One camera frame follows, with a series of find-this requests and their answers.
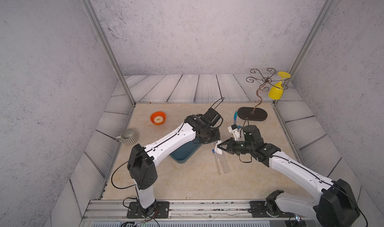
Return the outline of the grey striped ceramic mug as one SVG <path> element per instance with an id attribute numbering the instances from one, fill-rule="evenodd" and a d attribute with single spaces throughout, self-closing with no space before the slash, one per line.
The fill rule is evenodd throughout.
<path id="1" fill-rule="evenodd" d="M 117 136 L 115 140 L 125 145 L 133 145 L 139 139 L 138 133 L 131 128 L 125 129 L 121 132 L 120 136 Z"/>

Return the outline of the yellow plastic goblet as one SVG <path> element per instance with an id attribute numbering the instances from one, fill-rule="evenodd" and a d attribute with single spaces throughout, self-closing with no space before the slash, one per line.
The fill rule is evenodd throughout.
<path id="1" fill-rule="evenodd" d="M 272 100 L 280 100 L 284 91 L 288 89 L 288 85 L 285 84 L 285 81 L 291 78 L 291 75 L 284 71 L 279 71 L 278 76 L 281 78 L 276 84 L 274 84 L 268 94 L 268 97 Z"/>

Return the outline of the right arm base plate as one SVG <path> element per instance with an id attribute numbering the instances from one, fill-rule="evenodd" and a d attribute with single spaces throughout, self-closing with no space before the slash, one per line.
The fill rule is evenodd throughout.
<path id="1" fill-rule="evenodd" d="M 253 218 L 290 218 L 293 217 L 292 213 L 275 212 L 269 213 L 266 201 L 250 201 L 250 208 L 247 210 Z"/>

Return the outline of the aluminium front rail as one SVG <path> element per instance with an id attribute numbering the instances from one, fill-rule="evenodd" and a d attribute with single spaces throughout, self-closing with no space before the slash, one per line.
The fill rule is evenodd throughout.
<path id="1" fill-rule="evenodd" d="M 250 201 L 264 200 L 168 200 L 167 219 L 127 219 L 134 199 L 90 201 L 82 227 L 317 227 L 309 218 L 253 218 Z"/>

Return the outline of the white wiping cloth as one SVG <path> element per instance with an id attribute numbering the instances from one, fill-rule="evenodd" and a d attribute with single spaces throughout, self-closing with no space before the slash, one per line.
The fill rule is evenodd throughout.
<path id="1" fill-rule="evenodd" d="M 217 143 L 215 145 L 215 149 L 214 149 L 215 153 L 219 154 L 219 155 L 222 155 L 223 154 L 223 151 L 222 149 L 219 148 L 219 143 Z"/>

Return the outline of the black metal scroll stand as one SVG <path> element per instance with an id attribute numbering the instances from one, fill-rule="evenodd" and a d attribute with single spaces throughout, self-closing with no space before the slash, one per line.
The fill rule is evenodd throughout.
<path id="1" fill-rule="evenodd" d="M 248 76 L 246 78 L 246 81 L 248 83 L 254 83 L 256 81 L 260 82 L 260 85 L 256 91 L 257 99 L 255 100 L 255 106 L 254 107 L 241 107 L 238 109 L 238 117 L 242 120 L 246 121 L 265 121 L 268 117 L 267 112 L 259 108 L 259 106 L 263 102 L 262 94 L 268 92 L 271 89 L 271 87 L 276 84 L 278 81 L 281 80 L 281 78 L 278 76 L 278 72 L 274 68 L 267 68 L 267 72 L 272 74 L 264 76 L 262 72 L 259 69 L 253 68 L 250 70 L 251 74 L 259 74 L 261 78 L 259 77 L 253 77 Z"/>

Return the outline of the teal plastic tub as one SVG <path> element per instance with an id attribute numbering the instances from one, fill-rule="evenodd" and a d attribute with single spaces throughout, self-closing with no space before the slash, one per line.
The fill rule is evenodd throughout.
<path id="1" fill-rule="evenodd" d="M 173 151 L 170 156 L 179 164 L 185 163 L 200 147 L 202 144 L 188 142 Z"/>

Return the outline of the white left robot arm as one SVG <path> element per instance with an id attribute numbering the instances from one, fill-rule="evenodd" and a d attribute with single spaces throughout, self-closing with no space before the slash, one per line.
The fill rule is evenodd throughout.
<path id="1" fill-rule="evenodd" d="M 183 145 L 211 144 L 220 140 L 220 114 L 190 115 L 174 131 L 160 140 L 144 147 L 137 144 L 131 150 L 127 169 L 136 185 L 138 203 L 142 210 L 153 211 L 156 206 L 154 183 L 158 178 L 157 166 L 172 152 Z"/>

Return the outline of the orange plastic bowl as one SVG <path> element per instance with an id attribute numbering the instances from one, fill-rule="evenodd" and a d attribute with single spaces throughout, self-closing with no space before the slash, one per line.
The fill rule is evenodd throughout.
<path id="1" fill-rule="evenodd" d="M 166 114 L 162 111 L 157 111 L 150 116 L 150 121 L 154 125 L 163 125 L 166 121 Z"/>

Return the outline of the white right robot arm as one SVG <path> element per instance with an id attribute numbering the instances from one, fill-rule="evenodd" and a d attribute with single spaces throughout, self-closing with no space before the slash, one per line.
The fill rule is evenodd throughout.
<path id="1" fill-rule="evenodd" d="M 305 189 L 311 197 L 294 196 L 282 190 L 266 198 L 266 212 L 276 218 L 293 213 L 317 221 L 323 227 L 350 227 L 362 215 L 351 186 L 344 180 L 324 177 L 290 158 L 280 148 L 261 141 L 236 141 L 230 138 L 215 147 L 215 152 L 232 155 L 250 154 Z"/>

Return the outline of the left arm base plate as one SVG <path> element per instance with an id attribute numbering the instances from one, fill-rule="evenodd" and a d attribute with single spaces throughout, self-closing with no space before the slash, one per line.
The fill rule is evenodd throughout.
<path id="1" fill-rule="evenodd" d="M 138 202 L 130 202 L 127 219 L 167 219 L 169 217 L 170 202 L 155 201 L 148 208 L 143 208 Z"/>

